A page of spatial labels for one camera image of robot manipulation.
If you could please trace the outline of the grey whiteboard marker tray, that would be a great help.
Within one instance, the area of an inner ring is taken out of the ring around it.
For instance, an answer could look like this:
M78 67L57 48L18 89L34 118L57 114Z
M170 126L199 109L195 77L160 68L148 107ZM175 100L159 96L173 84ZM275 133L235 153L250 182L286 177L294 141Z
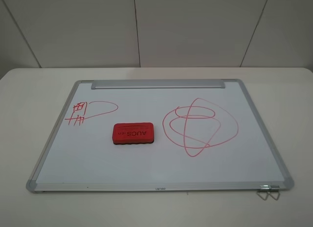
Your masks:
M95 80L92 90L101 89L224 89L220 79L143 79L143 80Z

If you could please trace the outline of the red whiteboard eraser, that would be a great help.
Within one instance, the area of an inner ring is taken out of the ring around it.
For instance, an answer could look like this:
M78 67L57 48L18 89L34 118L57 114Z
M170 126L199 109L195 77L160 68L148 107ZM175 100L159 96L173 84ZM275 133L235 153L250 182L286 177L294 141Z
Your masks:
M113 127L115 145L151 144L154 142L154 125L151 122L117 123Z

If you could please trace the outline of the white aluminium-framed whiteboard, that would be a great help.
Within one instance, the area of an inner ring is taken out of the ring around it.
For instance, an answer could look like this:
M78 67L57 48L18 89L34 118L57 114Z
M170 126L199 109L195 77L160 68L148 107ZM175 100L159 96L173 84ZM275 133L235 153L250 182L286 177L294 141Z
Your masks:
M244 83L224 89L73 85L26 188L30 192L291 189L293 179ZM115 145L117 123L151 122L151 144Z

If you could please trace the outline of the metal binder clip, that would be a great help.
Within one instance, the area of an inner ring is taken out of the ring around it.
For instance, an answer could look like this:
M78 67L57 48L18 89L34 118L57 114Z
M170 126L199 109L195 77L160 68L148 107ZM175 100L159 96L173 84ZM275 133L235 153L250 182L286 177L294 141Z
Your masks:
M280 186L278 185L261 185L260 189L256 193L263 201L266 201L269 197L275 201L280 198Z

